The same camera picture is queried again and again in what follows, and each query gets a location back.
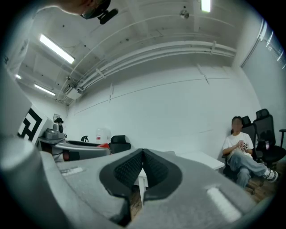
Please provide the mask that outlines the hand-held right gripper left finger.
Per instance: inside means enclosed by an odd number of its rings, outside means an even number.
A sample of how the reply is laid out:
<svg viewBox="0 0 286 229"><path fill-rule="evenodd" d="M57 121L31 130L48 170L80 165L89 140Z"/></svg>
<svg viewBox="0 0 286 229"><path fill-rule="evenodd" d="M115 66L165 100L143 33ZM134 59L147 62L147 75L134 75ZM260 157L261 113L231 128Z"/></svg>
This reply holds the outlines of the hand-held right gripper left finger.
<svg viewBox="0 0 286 229"><path fill-rule="evenodd" d="M71 188L93 210L115 224L131 221L132 186L142 170L142 149L79 161L58 162Z"/></svg>

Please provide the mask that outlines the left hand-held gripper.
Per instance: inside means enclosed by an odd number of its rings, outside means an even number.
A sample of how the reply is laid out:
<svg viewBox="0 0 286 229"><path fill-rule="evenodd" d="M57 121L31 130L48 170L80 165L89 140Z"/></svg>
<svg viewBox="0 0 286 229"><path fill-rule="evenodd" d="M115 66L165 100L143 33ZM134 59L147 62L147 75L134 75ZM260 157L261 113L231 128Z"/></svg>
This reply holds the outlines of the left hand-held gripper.
<svg viewBox="0 0 286 229"><path fill-rule="evenodd" d="M110 155L109 148L99 144L65 140L62 123L55 123L36 107L31 107L21 123L17 136L33 143L39 151L50 153L55 161L90 159Z"/></svg>

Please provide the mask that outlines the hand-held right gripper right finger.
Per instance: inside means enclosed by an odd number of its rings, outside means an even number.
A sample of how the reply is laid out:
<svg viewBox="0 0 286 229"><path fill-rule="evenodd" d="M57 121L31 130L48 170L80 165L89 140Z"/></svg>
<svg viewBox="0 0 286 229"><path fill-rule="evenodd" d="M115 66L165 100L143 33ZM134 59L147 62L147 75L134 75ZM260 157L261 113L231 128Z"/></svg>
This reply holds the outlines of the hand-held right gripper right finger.
<svg viewBox="0 0 286 229"><path fill-rule="evenodd" d="M255 202L214 169L145 149L148 189L131 229L247 229Z"/></svg>

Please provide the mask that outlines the white ceiling air conditioner unit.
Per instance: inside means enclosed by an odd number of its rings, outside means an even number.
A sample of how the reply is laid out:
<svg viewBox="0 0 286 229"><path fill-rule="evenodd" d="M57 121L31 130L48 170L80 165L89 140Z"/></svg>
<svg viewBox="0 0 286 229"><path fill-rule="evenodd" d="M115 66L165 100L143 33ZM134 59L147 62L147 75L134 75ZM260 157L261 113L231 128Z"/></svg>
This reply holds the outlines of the white ceiling air conditioner unit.
<svg viewBox="0 0 286 229"><path fill-rule="evenodd" d="M70 99L72 99L72 100L76 100L76 99L78 99L79 97L82 96L82 93L79 92L79 91L75 88L75 86L74 86L73 83L69 83L69 84L66 86L66 88L64 89L64 94L65 94L68 98L70 98Z"/></svg>

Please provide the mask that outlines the pile of clear plastic jugs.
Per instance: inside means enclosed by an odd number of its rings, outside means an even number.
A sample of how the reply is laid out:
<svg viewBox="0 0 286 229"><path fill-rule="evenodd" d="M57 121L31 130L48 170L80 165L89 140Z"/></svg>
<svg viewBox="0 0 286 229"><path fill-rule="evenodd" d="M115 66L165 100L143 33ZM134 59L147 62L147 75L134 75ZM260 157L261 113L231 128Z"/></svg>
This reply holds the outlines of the pile of clear plastic jugs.
<svg viewBox="0 0 286 229"><path fill-rule="evenodd" d="M104 144L109 143L111 139L111 131L107 128L101 127L96 130L96 143Z"/></svg>

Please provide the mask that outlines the black office chair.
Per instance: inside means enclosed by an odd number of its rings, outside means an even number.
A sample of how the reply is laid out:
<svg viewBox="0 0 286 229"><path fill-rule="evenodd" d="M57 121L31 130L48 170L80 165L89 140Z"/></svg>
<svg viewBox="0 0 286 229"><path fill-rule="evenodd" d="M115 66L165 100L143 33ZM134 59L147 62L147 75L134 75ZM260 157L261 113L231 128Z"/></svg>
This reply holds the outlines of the black office chair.
<svg viewBox="0 0 286 229"><path fill-rule="evenodd" d="M242 123L243 123L242 132L250 136L250 139L254 146L254 149L252 150L252 157L256 162L258 162L259 157L257 156L255 149L256 138L257 138L256 125L251 122L248 116L242 117ZM232 181L236 182L238 172L234 172L230 169L230 166L227 164L227 155L222 155L222 158L225 160L225 167L223 169L223 174Z"/></svg>
<svg viewBox="0 0 286 229"><path fill-rule="evenodd" d="M125 135L113 136L109 143L111 154L120 153L131 149L131 144L126 141Z"/></svg>
<svg viewBox="0 0 286 229"><path fill-rule="evenodd" d="M276 163L286 156L286 149L282 144L276 145L273 116L267 109L261 109L256 112L253 123L257 133L256 152L266 166L273 169Z"/></svg>

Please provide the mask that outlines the white ceiling pipes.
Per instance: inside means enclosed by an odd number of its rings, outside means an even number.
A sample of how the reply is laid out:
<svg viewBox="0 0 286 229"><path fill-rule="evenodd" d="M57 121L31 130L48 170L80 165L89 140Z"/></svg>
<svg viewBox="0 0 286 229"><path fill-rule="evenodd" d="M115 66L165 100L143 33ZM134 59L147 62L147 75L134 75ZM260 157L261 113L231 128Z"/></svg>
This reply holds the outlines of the white ceiling pipes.
<svg viewBox="0 0 286 229"><path fill-rule="evenodd" d="M184 54L220 55L233 58L236 55L236 49L218 44L216 41L174 41L160 43L137 49L96 68L95 72L80 82L76 88L84 91L94 83L137 64L167 56Z"/></svg>

